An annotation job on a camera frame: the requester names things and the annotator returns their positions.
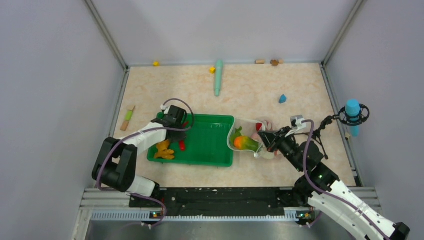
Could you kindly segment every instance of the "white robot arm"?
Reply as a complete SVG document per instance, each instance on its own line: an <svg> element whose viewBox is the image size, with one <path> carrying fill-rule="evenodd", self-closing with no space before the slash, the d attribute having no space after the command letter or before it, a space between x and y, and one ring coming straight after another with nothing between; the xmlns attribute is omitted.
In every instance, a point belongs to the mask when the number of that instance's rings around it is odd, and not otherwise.
<svg viewBox="0 0 424 240"><path fill-rule="evenodd" d="M294 133L305 128L307 122L312 123L311 132L308 134L308 141L299 146ZM325 129L330 123L325 121L318 130ZM311 141L314 134L311 120L304 120L299 115L291 118L291 124L292 127L283 127L278 131L259 131L258 134L269 152L280 151L299 172L305 172L293 188L301 206L312 206L322 211L356 239L407 239L410 232L408 226L402 222L394 223L379 215L321 162L324 155Z"/></svg>
<svg viewBox="0 0 424 240"><path fill-rule="evenodd" d="M100 149L92 171L92 178L120 192L150 197L156 187L154 181L136 175L137 156L157 143L169 139L178 142L186 137L183 122L187 112L177 106L163 107L163 118L155 118L147 126L129 136L108 137ZM112 158L120 158L119 163Z"/></svg>

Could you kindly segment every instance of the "wooden stick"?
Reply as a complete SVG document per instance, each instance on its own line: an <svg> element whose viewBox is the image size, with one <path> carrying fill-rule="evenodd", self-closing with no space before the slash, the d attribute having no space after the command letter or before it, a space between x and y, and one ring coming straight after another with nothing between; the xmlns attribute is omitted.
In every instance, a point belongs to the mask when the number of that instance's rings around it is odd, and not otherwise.
<svg viewBox="0 0 424 240"><path fill-rule="evenodd" d="M136 109L136 105L129 105L126 107L128 111L134 111Z"/></svg>
<svg viewBox="0 0 424 240"><path fill-rule="evenodd" d="M127 121L127 120L123 121L122 125L120 126L120 130L126 131L129 124L130 124L130 121Z"/></svg>

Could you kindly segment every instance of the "yellow toy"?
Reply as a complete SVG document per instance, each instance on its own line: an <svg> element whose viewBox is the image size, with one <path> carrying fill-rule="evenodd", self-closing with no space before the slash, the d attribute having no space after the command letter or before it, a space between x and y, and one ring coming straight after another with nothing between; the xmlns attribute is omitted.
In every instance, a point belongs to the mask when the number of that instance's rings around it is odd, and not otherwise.
<svg viewBox="0 0 424 240"><path fill-rule="evenodd" d="M154 158L155 159L163 158L167 160L174 159L175 158L175 156L173 155L174 150L168 149L170 144L171 144L171 141L169 141L169 139L156 144L157 152L154 154Z"/></svg>

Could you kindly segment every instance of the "microphone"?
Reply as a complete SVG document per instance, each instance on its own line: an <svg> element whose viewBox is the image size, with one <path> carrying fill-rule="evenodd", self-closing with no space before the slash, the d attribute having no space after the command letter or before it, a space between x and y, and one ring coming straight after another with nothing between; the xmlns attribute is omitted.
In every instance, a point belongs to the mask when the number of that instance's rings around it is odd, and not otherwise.
<svg viewBox="0 0 424 240"><path fill-rule="evenodd" d="M346 102L345 107L346 114L351 117L350 121L355 122L358 121L358 115L361 113L361 106L359 105L358 100L356 99L349 99ZM357 126L351 126L350 127L350 133L353 137L357 137L359 135L359 125Z"/></svg>

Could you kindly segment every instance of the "green tray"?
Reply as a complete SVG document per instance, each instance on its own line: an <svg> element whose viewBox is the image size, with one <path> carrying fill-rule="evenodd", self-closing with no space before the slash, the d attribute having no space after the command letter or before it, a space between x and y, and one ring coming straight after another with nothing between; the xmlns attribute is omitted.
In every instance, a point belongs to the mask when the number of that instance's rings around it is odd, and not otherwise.
<svg viewBox="0 0 424 240"><path fill-rule="evenodd" d="M187 116L188 126L192 124L192 115ZM147 160L159 163L208 165L230 167L233 164L233 151L227 146L227 137L235 119L226 115L195 114L193 128L186 132L185 151L180 150L178 142L169 149L175 151L172 160L153 158L158 151L156 145L149 148Z"/></svg>

